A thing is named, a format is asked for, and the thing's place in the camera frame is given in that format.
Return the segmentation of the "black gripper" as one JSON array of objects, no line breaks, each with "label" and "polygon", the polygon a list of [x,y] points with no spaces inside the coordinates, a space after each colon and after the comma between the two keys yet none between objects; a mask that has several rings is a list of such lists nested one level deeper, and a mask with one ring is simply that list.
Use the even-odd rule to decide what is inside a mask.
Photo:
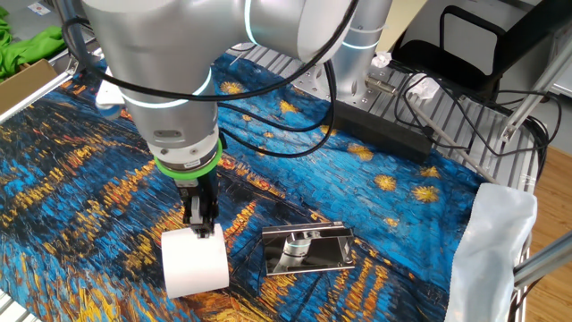
[{"label": "black gripper", "polygon": [[185,224],[198,237],[210,237],[215,219],[219,216],[216,172],[209,172],[193,180],[175,180],[175,186],[185,207]]}]

